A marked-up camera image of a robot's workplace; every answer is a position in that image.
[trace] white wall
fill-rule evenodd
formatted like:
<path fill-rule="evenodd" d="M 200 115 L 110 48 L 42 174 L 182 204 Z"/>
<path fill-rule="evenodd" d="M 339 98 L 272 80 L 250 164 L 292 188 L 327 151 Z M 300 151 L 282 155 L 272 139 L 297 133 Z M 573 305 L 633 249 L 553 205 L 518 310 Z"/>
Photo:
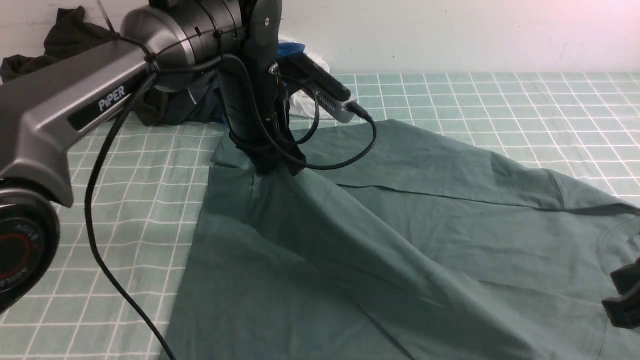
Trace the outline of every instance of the white wall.
<path fill-rule="evenodd" d="M 103 0 L 115 25 L 147 0 Z M 639 0 L 283 0 L 282 33 L 336 72 L 640 70 Z M 0 0 L 0 57 L 42 52 L 57 7 Z"/>

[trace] red ring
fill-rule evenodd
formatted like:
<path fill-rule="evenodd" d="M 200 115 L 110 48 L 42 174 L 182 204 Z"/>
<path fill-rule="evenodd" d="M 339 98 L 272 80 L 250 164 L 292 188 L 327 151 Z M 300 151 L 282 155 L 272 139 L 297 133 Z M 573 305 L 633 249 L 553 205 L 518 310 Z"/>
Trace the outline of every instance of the red ring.
<path fill-rule="evenodd" d="M 4 235 L 4 236 L 0 236 L 0 241 L 9 240 L 11 238 L 18 238 L 19 240 L 22 240 L 22 242 L 24 243 L 24 247 L 27 250 L 25 251 L 24 257 L 22 258 L 22 261 L 20 261 L 20 264 L 18 266 L 16 266 L 13 270 L 9 271 L 6 274 L 0 273 L 0 280 L 8 279 L 11 276 L 14 276 L 15 274 L 17 274 L 18 271 L 22 270 L 24 265 L 26 265 L 27 261 L 29 261 L 29 255 L 31 255 L 31 246 L 29 245 L 29 239 L 27 239 L 27 237 L 24 235 L 21 235 L 21 234 Z"/>

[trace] cutting mat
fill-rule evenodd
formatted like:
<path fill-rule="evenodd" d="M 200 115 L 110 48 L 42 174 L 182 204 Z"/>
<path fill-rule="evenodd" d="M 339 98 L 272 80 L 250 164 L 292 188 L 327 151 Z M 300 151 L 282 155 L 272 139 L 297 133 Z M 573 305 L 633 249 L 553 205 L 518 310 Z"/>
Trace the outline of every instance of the cutting mat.
<path fill-rule="evenodd" d="M 551 168 L 640 206 L 640 74 L 344 74 L 376 120 L 397 119 Z M 308 128 L 296 118 L 292 128 Z M 323 120 L 322 126 L 336 126 Z M 108 126 L 69 153 L 76 195 L 38 286 L 0 316 L 0 359 L 153 359 L 151 332 L 99 272 L 80 203 Z M 96 187 L 106 263 L 167 325 L 224 128 L 125 124 Z"/>

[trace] green cloth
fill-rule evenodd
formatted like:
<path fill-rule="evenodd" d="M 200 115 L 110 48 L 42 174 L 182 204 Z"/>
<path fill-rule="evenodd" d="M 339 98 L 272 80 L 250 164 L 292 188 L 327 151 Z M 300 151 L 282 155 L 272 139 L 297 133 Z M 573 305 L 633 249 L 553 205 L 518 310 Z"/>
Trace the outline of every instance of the green cloth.
<path fill-rule="evenodd" d="M 609 273 L 636 208 L 402 122 L 266 177 L 225 137 L 167 340 L 181 359 L 633 359 Z M 320 129 L 311 163 L 369 125 Z"/>

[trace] black cable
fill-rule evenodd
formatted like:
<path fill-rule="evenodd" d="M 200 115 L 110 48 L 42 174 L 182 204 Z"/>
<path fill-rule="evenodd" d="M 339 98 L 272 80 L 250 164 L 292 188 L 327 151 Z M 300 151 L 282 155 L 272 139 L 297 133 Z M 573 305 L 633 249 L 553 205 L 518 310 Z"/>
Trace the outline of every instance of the black cable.
<path fill-rule="evenodd" d="M 309 139 L 311 139 L 312 136 L 315 135 L 316 131 L 318 130 L 318 126 L 320 125 L 320 105 L 318 103 L 318 95 L 317 95 L 317 92 L 316 92 L 315 89 L 313 89 L 311 86 L 308 86 L 307 84 L 305 84 L 302 81 L 298 81 L 296 79 L 289 78 L 289 77 L 283 76 L 283 75 L 280 75 L 280 79 L 283 79 L 286 82 L 298 85 L 299 87 L 304 88 L 305 90 L 307 90 L 308 92 L 310 92 L 314 96 L 314 104 L 316 105 L 316 112 L 314 114 L 314 121 L 311 124 L 311 128 L 306 133 L 306 135 L 303 136 L 302 138 L 300 138 L 300 140 L 296 140 L 296 142 L 295 142 L 296 145 L 302 145 L 305 142 L 309 141 Z"/>
<path fill-rule="evenodd" d="M 142 85 L 140 85 L 140 87 L 136 89 L 136 91 L 131 95 L 129 100 L 127 100 L 124 108 L 122 109 L 122 112 L 120 113 L 118 118 L 114 121 L 113 126 L 111 126 L 111 130 L 109 130 L 107 137 L 104 139 L 104 143 L 102 144 L 102 147 L 100 148 L 100 152 L 98 153 L 98 158 L 95 160 L 95 164 L 93 165 L 91 176 L 89 177 L 89 182 L 86 187 L 86 193 L 84 193 L 84 219 L 86 222 L 87 236 L 89 237 L 89 247 L 91 248 L 91 253 L 93 254 L 93 258 L 95 259 L 95 262 L 98 263 L 98 266 L 100 267 L 104 275 L 107 277 L 107 279 L 109 279 L 113 287 L 115 287 L 116 290 L 118 290 L 118 292 L 122 295 L 122 297 L 131 305 L 131 307 L 133 307 L 134 310 L 136 310 L 136 312 L 145 321 L 145 323 L 147 323 L 151 331 L 154 333 L 154 335 L 156 335 L 156 338 L 158 339 L 158 341 L 160 341 L 160 344 L 162 345 L 162 348 L 166 352 L 169 359 L 175 360 L 175 356 L 173 352 L 169 348 L 169 345 L 166 343 L 166 340 L 164 340 L 160 331 L 158 331 L 157 327 L 154 325 L 153 321 L 151 321 L 151 319 L 147 316 L 147 314 L 145 314 L 142 308 L 140 308 L 140 306 L 136 303 L 136 301 L 133 300 L 133 298 L 127 293 L 127 290 L 125 290 L 122 287 L 122 285 L 120 285 L 118 280 L 116 280 L 115 276 L 113 276 L 113 274 L 111 273 L 107 265 L 104 263 L 104 260 L 102 260 L 102 257 L 100 256 L 100 252 L 98 251 L 98 246 L 96 245 L 96 241 L 95 241 L 95 232 L 93 230 L 93 217 L 91 212 L 93 189 L 95 188 L 95 184 L 98 181 L 98 176 L 100 175 L 100 170 L 104 165 L 104 160 L 107 157 L 109 148 L 111 148 L 111 145 L 113 144 L 113 140 L 115 139 L 116 135 L 120 131 L 122 124 L 124 124 L 125 120 L 127 119 L 128 114 L 131 112 L 131 110 L 133 110 L 134 104 L 152 86 L 153 82 L 156 80 L 156 77 L 157 77 L 156 74 L 151 73 L 151 75 L 149 75 L 149 77 L 142 83 Z"/>
<path fill-rule="evenodd" d="M 161 54 L 161 53 L 167 51 L 169 48 L 171 48 L 173 46 L 181 44 L 183 41 L 177 42 L 177 43 L 175 43 L 175 44 L 163 49 L 159 53 L 157 53 L 154 56 L 152 56 L 149 59 L 149 61 L 154 61 L 153 58 L 157 57 L 158 54 Z M 302 165 L 303 167 L 311 168 L 311 169 L 314 169 L 314 170 L 334 170 L 334 169 L 346 167 L 346 166 L 358 161 L 363 156 L 365 156 L 373 148 L 373 146 L 374 146 L 374 144 L 376 142 L 377 135 L 378 135 L 378 132 L 377 132 L 377 129 L 376 129 L 376 124 L 374 123 L 372 117 L 360 105 L 358 105 L 357 103 L 353 102 L 353 103 L 348 105 L 349 106 L 349 110 L 352 111 L 354 114 L 358 115 L 359 117 L 363 118 L 364 120 L 366 120 L 371 125 L 371 129 L 372 129 L 372 132 L 373 132 L 373 138 L 371 140 L 371 143 L 360 154 L 358 154 L 354 158 L 351 158 L 350 160 L 344 161 L 342 163 L 339 163 L 339 164 L 336 164 L 336 165 L 312 165 L 312 164 L 309 164 L 309 163 L 305 163 L 304 161 L 300 161 L 300 160 L 294 158 L 293 156 L 291 156 L 290 154 L 288 154 L 271 137 L 271 135 L 267 131 L 267 129 L 266 129 L 266 127 L 265 127 L 265 125 L 264 125 L 264 123 L 262 121 L 262 117 L 260 116 L 260 111 L 258 110 L 257 104 L 255 102 L 255 94 L 253 92 L 253 87 L 252 87 L 252 84 L 251 84 L 251 79 L 249 77 L 249 73 L 247 72 L 247 69 L 244 66 L 244 63 L 242 62 L 242 60 L 240 60 L 237 56 L 234 56 L 234 55 L 231 55 L 231 54 L 222 54 L 222 55 L 217 56 L 217 57 L 215 57 L 215 58 L 213 58 L 211 60 L 205 61 L 205 62 L 203 62 L 201 64 L 194 65 L 194 66 L 191 66 L 191 67 L 180 68 L 180 69 L 171 69 L 171 70 L 161 70 L 161 69 L 158 69 L 157 67 L 154 67 L 153 69 L 150 70 L 150 75 L 147 77 L 147 79 L 144 80 L 144 82 L 142 82 L 140 87 L 138 87 L 136 89 L 136 91 L 131 95 L 131 97 L 125 103 L 125 106 L 123 107 L 122 112 L 119 114 L 118 118 L 114 121 L 113 125 L 111 126 L 111 129 L 109 130 L 109 133 L 105 137 L 105 140 L 104 140 L 104 143 L 102 144 L 102 147 L 100 148 L 100 151 L 98 153 L 98 156 L 97 156 L 97 159 L 95 161 L 95 164 L 93 165 L 93 168 L 92 168 L 92 171 L 91 171 L 91 175 L 89 177 L 89 181 L 88 181 L 88 184 L 87 184 L 87 189 L 86 189 L 86 192 L 85 192 L 85 195 L 84 195 L 84 218 L 85 218 L 85 222 L 86 222 L 89 247 L 91 248 L 91 252 L 93 254 L 93 258 L 95 259 L 96 263 L 98 264 L 98 266 L 100 267 L 100 269 L 102 270 L 104 275 L 107 277 L 107 279 L 109 279 L 109 281 L 113 285 L 113 287 L 116 288 L 116 290 L 129 303 L 129 305 L 131 305 L 131 307 L 133 307 L 133 309 L 138 313 L 138 315 L 140 315 L 140 317 L 147 324 L 149 329 L 154 333 L 154 335 L 156 336 L 156 338 L 160 342 L 160 345 L 162 346 L 162 348 L 166 352 L 169 360 L 176 360 L 176 358 L 175 358 L 175 355 L 173 354 L 171 348 L 167 344 L 166 340 L 164 339 L 163 335 L 160 333 L 160 331 L 154 325 L 153 321 L 144 312 L 144 310 L 142 310 L 142 308 L 140 308 L 140 306 L 136 303 L 136 301 L 127 293 L 127 290 L 125 290 L 122 287 L 122 285 L 120 285 L 118 280 L 111 273 L 111 271 L 109 270 L 109 268 L 105 264 L 104 260 L 100 256 L 100 252 L 98 251 L 98 246 L 96 244 L 95 231 L 94 231 L 94 228 L 93 228 L 93 215 L 92 215 L 93 191 L 95 189 L 95 185 L 96 185 L 98 177 L 100 175 L 100 171 L 102 169 L 102 166 L 104 165 L 104 160 L 106 159 L 106 156 L 107 156 L 107 154 L 109 152 L 109 149 L 111 148 L 111 146 L 113 144 L 113 140 L 116 138 L 118 132 L 120 131 L 120 128 L 123 126 L 124 122 L 126 121 L 128 114 L 133 110 L 133 107 L 134 107 L 136 101 L 141 96 L 143 96 L 144 93 L 152 86 L 152 84 L 156 80 L 157 76 L 159 74 L 160 75 L 163 75 L 163 74 L 189 74 L 189 73 L 196 73 L 196 72 L 207 72 L 207 71 L 210 71 L 210 70 L 214 69 L 215 67 L 217 67 L 223 61 L 233 61 L 233 62 L 236 62 L 239 65 L 239 67 L 241 69 L 241 72 L 242 72 L 243 81 L 244 81 L 245 85 L 247 86 L 247 89 L 249 90 L 250 99 L 252 100 L 252 103 L 253 103 L 252 104 L 252 110 L 254 112 L 256 121 L 258 122 L 258 125 L 260 127 L 260 130 L 262 131 L 263 135 L 267 138 L 268 142 L 280 153 L 280 155 L 283 156 L 284 158 L 286 158 L 287 160 L 293 162 L 293 163 L 297 163 L 299 165 Z M 303 138 L 301 138 L 300 140 L 295 141 L 295 144 L 299 145 L 299 144 L 302 144 L 302 143 L 305 143 L 306 141 L 308 141 L 315 134 L 315 132 L 316 132 L 318 126 L 319 126 L 319 116 L 320 115 L 319 115 L 319 104 L 318 104 L 318 101 L 317 101 L 317 94 L 316 94 L 316 91 L 314 91 L 314 89 L 310 88 L 306 84 L 301 83 L 301 82 L 299 82 L 299 81 L 297 81 L 295 79 L 291 79 L 291 78 L 282 78 L 282 79 L 285 79 L 286 81 L 289 81 L 289 82 L 298 83 L 299 86 L 301 86 L 303 88 L 306 88 L 308 91 L 310 91 L 314 95 L 314 102 L 316 104 L 316 114 L 314 116 L 314 122 L 313 122 L 312 127 L 310 128 L 309 132 Z M 258 151 L 258 152 L 261 152 L 260 149 L 257 149 L 257 148 L 254 148 L 254 147 L 250 147 L 248 145 L 245 146 L 245 147 L 247 147 L 249 149 L 254 149 L 255 151 Z"/>
<path fill-rule="evenodd" d="M 261 121 L 261 117 L 260 117 L 260 111 L 258 110 L 258 107 L 255 103 L 255 95 L 253 93 L 253 87 L 251 85 L 251 79 L 249 77 L 249 73 L 247 72 L 246 67 L 244 66 L 244 63 L 242 62 L 242 60 L 240 60 L 240 58 L 238 58 L 237 56 L 231 55 L 231 54 L 227 54 L 227 56 L 225 57 L 225 60 L 231 60 L 236 62 L 239 65 L 239 68 L 241 69 L 241 74 L 243 77 L 243 81 L 245 83 L 245 85 L 247 86 L 247 89 L 249 90 L 249 96 L 251 97 L 251 99 L 253 99 L 253 106 L 251 108 L 251 110 L 253 111 L 253 114 L 255 115 L 255 118 L 257 119 L 258 122 L 258 126 L 260 128 L 260 130 L 262 131 L 262 134 L 264 135 L 264 137 L 267 139 L 267 141 L 280 153 L 280 155 L 282 157 L 284 157 L 285 159 L 291 161 L 292 163 L 301 165 L 305 168 L 310 168 L 313 170 L 336 170 L 339 168 L 343 168 L 346 166 L 349 166 L 351 164 L 353 164 L 354 162 L 362 159 L 362 157 L 364 157 L 369 151 L 371 151 L 371 149 L 373 148 L 373 146 L 376 144 L 376 139 L 378 137 L 378 129 L 376 128 L 376 123 L 375 121 L 373 121 L 373 118 L 371 117 L 371 115 L 369 115 L 369 113 L 367 113 L 366 110 L 364 110 L 360 105 L 358 105 L 357 102 L 351 102 L 348 104 L 348 108 L 349 111 L 353 112 L 355 115 L 358 115 L 360 118 L 362 118 L 363 120 L 365 120 L 366 122 L 368 122 L 371 125 L 371 131 L 373 132 L 373 136 L 371 139 L 371 142 L 369 143 L 369 145 L 359 154 L 357 154 L 356 156 L 354 156 L 353 158 L 347 160 L 347 161 L 343 161 L 342 163 L 338 163 L 335 165 L 313 165 L 310 163 L 306 163 L 304 161 L 300 161 L 296 158 L 294 158 L 293 156 L 291 156 L 289 153 L 287 153 L 284 149 L 282 149 L 278 143 L 276 143 L 276 141 L 271 137 L 271 135 L 269 134 L 269 131 L 267 130 L 267 128 L 264 126 L 263 121 Z"/>

